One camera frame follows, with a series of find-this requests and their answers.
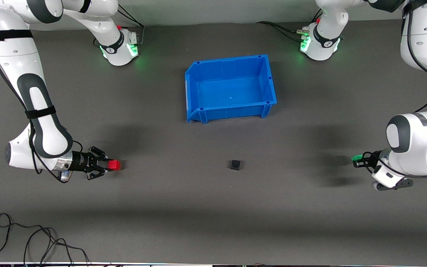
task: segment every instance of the white robot link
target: white robot link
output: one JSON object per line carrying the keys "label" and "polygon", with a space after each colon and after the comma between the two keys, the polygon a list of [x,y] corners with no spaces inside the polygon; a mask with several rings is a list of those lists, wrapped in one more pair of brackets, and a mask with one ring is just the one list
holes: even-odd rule
{"label": "white robot link", "polygon": [[[361,0],[316,0],[323,10],[320,21],[303,28],[300,50],[315,60],[328,59],[337,50],[339,35],[347,23],[345,8]],[[371,7],[393,12],[403,5],[401,57],[411,67],[427,73],[427,0],[368,0]],[[410,187],[409,178],[427,178],[427,111],[423,108],[394,116],[388,122],[389,148],[352,157],[355,167],[366,167],[380,191]]]}
{"label": "white robot link", "polygon": [[57,118],[29,30],[31,24],[57,22],[66,14],[93,33],[111,64],[122,66],[138,55],[138,42],[136,33],[120,29],[110,18],[117,8],[117,0],[0,0],[0,74],[29,119],[6,146],[10,166],[38,173],[47,169],[63,183],[73,171],[94,179],[120,169],[119,161],[96,147],[88,152],[71,150],[73,139]]}

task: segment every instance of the green object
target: green object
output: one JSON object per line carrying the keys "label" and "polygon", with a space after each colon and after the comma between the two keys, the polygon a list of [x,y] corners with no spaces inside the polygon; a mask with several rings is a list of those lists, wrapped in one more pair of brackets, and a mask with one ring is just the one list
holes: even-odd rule
{"label": "green object", "polygon": [[129,53],[132,57],[135,57],[138,55],[138,46],[135,44],[126,44],[126,47],[129,50]]}
{"label": "green object", "polygon": [[307,52],[307,49],[309,48],[309,44],[311,42],[311,37],[307,36],[305,40],[303,40],[303,44],[301,45],[301,50],[303,52]]}
{"label": "green object", "polygon": [[352,157],[352,162],[359,161],[363,158],[363,155],[356,155]]}

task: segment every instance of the black strap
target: black strap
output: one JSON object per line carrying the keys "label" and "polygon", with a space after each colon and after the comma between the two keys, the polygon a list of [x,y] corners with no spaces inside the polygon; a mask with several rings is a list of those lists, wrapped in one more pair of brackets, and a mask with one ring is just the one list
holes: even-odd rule
{"label": "black strap", "polygon": [[82,6],[82,8],[80,9],[80,13],[85,13],[85,12],[87,12],[87,10],[88,10],[88,7],[90,6],[90,0],[84,0],[83,1],[83,6]]}
{"label": "black strap", "polygon": [[426,4],[427,0],[412,0],[407,5],[405,5],[405,7],[403,7],[403,16],[410,13],[410,11],[413,11],[418,7],[421,7]]}
{"label": "black strap", "polygon": [[327,39],[325,37],[322,37],[317,31],[317,25],[314,27],[313,34],[314,34],[314,38],[321,44],[323,48],[332,47],[332,45],[335,44],[340,37],[340,36],[337,36],[334,39]]}
{"label": "black strap", "polygon": [[124,34],[122,31],[120,31],[120,38],[118,39],[118,41],[116,41],[116,43],[114,43],[110,46],[104,46],[103,44],[101,44],[100,46],[108,54],[115,54],[116,51],[123,45],[123,43],[124,43]]}
{"label": "black strap", "polygon": [[0,41],[10,38],[32,38],[32,32],[28,29],[0,30]]}
{"label": "black strap", "polygon": [[44,108],[41,110],[26,111],[26,116],[29,120],[31,120],[31,119],[37,119],[40,117],[51,115],[51,114],[54,114],[55,112],[56,112],[56,108],[54,108],[54,106],[50,106],[49,108]]}

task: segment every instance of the green led light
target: green led light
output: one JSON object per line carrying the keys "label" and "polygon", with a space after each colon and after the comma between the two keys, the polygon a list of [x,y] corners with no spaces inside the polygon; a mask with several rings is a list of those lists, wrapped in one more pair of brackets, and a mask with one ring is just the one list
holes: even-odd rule
{"label": "green led light", "polygon": [[335,45],[334,52],[337,51],[337,47],[339,47],[339,42],[340,42],[340,38],[339,40],[337,40],[337,44]]}
{"label": "green led light", "polygon": [[126,44],[126,47],[128,48],[129,53],[132,57],[135,57],[138,55],[138,48],[134,44]]}
{"label": "green led light", "polygon": [[311,37],[308,36],[306,40],[303,40],[303,43],[304,44],[301,45],[301,51],[306,52],[309,48],[309,44],[311,43]]}
{"label": "green led light", "polygon": [[100,50],[101,50],[101,51],[102,51],[102,53],[103,53],[103,57],[104,57],[104,58],[106,58],[105,51],[103,50],[102,46],[100,46]]}

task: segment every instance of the small black block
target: small black block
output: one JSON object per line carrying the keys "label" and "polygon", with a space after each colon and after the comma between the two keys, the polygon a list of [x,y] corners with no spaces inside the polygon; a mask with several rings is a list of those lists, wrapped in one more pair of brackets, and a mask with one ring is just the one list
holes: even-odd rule
{"label": "small black block", "polygon": [[240,161],[236,161],[235,159],[232,160],[232,166],[230,166],[230,169],[234,169],[236,171],[240,170]]}

